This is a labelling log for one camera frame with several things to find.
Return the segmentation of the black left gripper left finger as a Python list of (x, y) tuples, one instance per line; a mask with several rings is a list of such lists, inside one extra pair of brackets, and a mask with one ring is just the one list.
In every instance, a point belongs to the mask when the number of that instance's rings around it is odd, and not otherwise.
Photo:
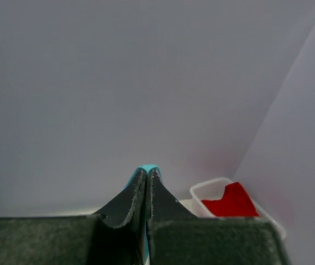
[(0, 218), (0, 264), (143, 264), (146, 178), (93, 214)]

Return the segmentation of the turquoise t shirt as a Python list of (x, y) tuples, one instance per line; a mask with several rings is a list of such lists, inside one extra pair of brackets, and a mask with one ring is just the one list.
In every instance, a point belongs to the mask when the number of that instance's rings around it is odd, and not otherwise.
[[(141, 166), (139, 166), (139, 167), (137, 167), (135, 169), (135, 171), (133, 172), (133, 174), (129, 178), (129, 181), (126, 183), (125, 188), (130, 184), (130, 182), (133, 180), (135, 174), (140, 169), (143, 169), (147, 173), (149, 171), (151, 171), (152, 169), (156, 169), (156, 171), (158, 172), (158, 175), (159, 175), (159, 179), (161, 180), (161, 182), (163, 182), (162, 181), (162, 174), (161, 174), (161, 170), (160, 170), (159, 166), (155, 165), (155, 164), (145, 164), (145, 165), (141, 165)], [(143, 261), (144, 261), (144, 264), (150, 264), (148, 238), (147, 238), (147, 234), (146, 234), (146, 220), (144, 220), (144, 229), (143, 229), (143, 231), (144, 231)]]

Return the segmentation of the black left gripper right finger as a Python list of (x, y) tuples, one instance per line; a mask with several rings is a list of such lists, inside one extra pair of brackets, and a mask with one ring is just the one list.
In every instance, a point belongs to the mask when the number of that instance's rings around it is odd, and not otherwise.
[(198, 218), (164, 186), (158, 168), (146, 184), (150, 264), (290, 264), (274, 226), (262, 218)]

